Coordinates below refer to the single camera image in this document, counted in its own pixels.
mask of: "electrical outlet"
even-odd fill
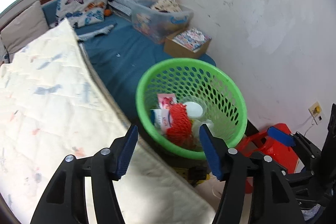
[[[309,112],[314,118],[314,121],[317,125],[319,125],[324,119],[324,114],[322,112],[322,108],[319,104],[319,102],[316,102],[309,108]]]

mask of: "cardboard box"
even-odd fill
[[[187,28],[181,29],[179,31],[176,31],[166,36],[164,52],[168,53],[172,57],[187,57],[187,58],[198,59],[202,54],[204,54],[207,51],[211,39],[205,42],[202,46],[200,46],[197,52],[193,52],[181,46],[180,44],[177,44],[176,42],[172,40],[175,36],[177,36],[179,33],[184,32],[185,30],[187,30]]]

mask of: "pillow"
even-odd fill
[[[3,45],[2,41],[1,41],[1,37],[0,37],[0,66],[2,64],[8,64],[8,63],[9,63],[8,52],[5,48],[5,46]]]
[[[9,53],[10,61],[14,53],[48,30],[49,27],[38,0],[1,31],[1,40]]]
[[[56,21],[67,18],[75,28],[103,22],[106,4],[107,0],[58,0]]]

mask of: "metal screw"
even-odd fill
[[[66,162],[70,162],[70,161],[72,161],[73,159],[74,159],[73,155],[68,155],[68,156],[65,157],[65,161],[66,161]]]
[[[231,155],[236,155],[238,153],[236,148],[229,148],[227,151]]]
[[[272,157],[266,155],[266,156],[264,156],[264,160],[265,160],[266,162],[271,162],[271,161],[272,161]]]
[[[103,149],[100,151],[100,153],[101,153],[102,155],[108,155],[110,152],[111,152],[111,151],[110,151],[108,148],[103,148]]]

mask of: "green basket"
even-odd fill
[[[236,84],[221,70],[191,58],[172,58],[149,68],[136,90],[136,108],[148,134],[166,150],[181,157],[205,160],[204,152],[179,147],[158,132],[150,119],[150,109],[158,107],[157,93],[175,93],[177,101],[196,96],[207,104],[205,118],[213,121],[212,133],[228,147],[235,147],[247,125],[245,100]]]

